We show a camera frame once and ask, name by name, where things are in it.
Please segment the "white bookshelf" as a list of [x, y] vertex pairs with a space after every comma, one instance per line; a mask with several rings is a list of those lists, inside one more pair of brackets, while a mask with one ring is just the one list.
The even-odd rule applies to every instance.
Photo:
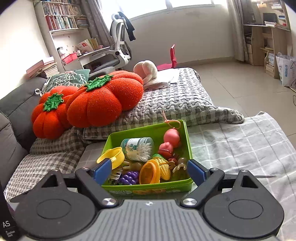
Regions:
[[76, 69], [93, 71], [96, 61], [78, 55], [71, 62], [64, 58], [79, 51], [78, 45], [89, 40], [99, 46], [99, 39], [90, 31], [90, 24], [81, 1], [33, 1], [36, 18], [48, 53], [59, 72]]

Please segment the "beige starfish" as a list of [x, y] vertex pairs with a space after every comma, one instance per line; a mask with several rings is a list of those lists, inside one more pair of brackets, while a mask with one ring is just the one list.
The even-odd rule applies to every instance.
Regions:
[[116, 185], [119, 181], [119, 178], [121, 177], [123, 172], [123, 168], [121, 166], [113, 169], [111, 171], [111, 174], [109, 175], [107, 181], [109, 185]]

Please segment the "pink storage basket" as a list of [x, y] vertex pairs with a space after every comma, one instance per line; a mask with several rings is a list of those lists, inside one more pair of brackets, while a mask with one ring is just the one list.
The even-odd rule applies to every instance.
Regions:
[[65, 58], [63, 58], [62, 63], [64, 65], [67, 65], [67, 64], [71, 63], [72, 61], [76, 60], [77, 58], [78, 58], [77, 53], [74, 52], [74, 53], [67, 55]]

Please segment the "green plastic cookie box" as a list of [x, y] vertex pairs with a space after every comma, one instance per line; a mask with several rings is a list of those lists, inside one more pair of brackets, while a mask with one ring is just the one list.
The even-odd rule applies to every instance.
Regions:
[[97, 159], [111, 158], [112, 172], [103, 188], [116, 195], [188, 192], [192, 179], [187, 161], [192, 158], [184, 120], [112, 133]]

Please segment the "clear cotton swab jar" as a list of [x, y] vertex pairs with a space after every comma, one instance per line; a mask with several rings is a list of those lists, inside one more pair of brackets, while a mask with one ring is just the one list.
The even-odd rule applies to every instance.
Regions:
[[120, 146], [125, 158], [131, 161], [147, 162], [154, 153], [154, 141], [151, 137], [125, 138]]

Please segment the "amber rubber octopus toy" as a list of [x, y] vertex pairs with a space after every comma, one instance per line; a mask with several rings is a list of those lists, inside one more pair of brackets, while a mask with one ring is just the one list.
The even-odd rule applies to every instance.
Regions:
[[188, 163], [188, 159], [181, 157], [178, 159], [177, 161], [177, 165], [175, 166], [175, 168], [173, 168], [173, 173], [179, 171], [179, 170], [187, 170], [187, 163]]

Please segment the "toy corn cob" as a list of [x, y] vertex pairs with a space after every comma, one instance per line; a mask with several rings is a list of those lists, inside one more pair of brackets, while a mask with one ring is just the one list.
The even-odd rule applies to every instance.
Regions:
[[171, 171], [169, 162], [160, 154], [154, 154], [152, 159], [156, 160], [159, 164], [160, 171], [161, 171], [161, 178], [165, 181], [170, 180], [171, 178]]

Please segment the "purple toy grapes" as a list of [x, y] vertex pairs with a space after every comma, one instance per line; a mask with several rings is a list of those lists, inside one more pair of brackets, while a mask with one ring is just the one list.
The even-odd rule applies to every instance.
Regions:
[[119, 185], [137, 185], [139, 184], [139, 172], [128, 171], [119, 178]]

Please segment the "wooden desk shelf unit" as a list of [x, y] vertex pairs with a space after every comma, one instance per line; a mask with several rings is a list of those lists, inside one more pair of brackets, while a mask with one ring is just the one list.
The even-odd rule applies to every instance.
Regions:
[[279, 78], [276, 54], [288, 54], [290, 22], [283, 1], [245, 1], [243, 10], [247, 62], [264, 67], [264, 72]]

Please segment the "white office chair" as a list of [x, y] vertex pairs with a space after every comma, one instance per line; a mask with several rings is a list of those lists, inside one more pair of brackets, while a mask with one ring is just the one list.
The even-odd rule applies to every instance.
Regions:
[[99, 59], [104, 58], [107, 55], [112, 56], [113, 59], [95, 67], [94, 70], [92, 70], [93, 73], [109, 67], [120, 69], [128, 65], [132, 59], [132, 53], [125, 41], [126, 31], [126, 19], [119, 13], [113, 14], [110, 35], [114, 41], [114, 44], [109, 47], [104, 47], [100, 50], [95, 50], [82, 55], [79, 57], [80, 65], [85, 67], [87, 65], [93, 64], [94, 62], [98, 63]]

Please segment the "yellow toy pot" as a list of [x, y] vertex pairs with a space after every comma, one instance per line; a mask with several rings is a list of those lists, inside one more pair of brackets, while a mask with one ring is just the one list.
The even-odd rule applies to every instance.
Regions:
[[125, 160], [125, 155], [122, 151], [122, 147], [116, 147], [113, 149], [108, 149], [104, 154], [102, 154], [96, 161], [97, 164], [102, 162], [104, 159], [111, 160], [111, 167], [112, 170], [119, 167]]

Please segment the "pink gourd toy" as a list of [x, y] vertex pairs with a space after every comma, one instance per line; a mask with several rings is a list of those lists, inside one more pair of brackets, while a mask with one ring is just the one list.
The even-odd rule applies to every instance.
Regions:
[[179, 131], [176, 128], [170, 128], [164, 134], [164, 142], [159, 146], [158, 154], [166, 160], [173, 156], [174, 149], [181, 143]]

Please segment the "large orange pumpkin cushion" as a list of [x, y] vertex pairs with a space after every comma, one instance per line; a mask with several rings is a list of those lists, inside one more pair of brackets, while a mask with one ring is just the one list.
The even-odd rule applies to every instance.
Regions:
[[113, 123], [142, 99], [143, 79], [136, 73], [114, 71], [80, 87], [66, 103], [67, 120], [78, 128]]

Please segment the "yellow toy pumpkin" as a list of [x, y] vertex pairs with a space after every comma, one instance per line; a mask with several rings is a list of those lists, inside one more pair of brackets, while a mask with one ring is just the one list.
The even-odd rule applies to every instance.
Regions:
[[161, 171], [156, 160], [151, 159], [146, 162], [139, 173], [140, 184], [157, 184], [160, 183]]

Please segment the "pink plush rabbit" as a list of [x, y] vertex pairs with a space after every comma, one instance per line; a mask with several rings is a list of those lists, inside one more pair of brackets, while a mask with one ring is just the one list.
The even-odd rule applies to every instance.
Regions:
[[133, 72], [139, 75], [144, 82], [144, 90], [168, 88], [170, 80], [166, 73], [158, 71], [156, 65], [150, 61], [140, 61], [133, 67]]

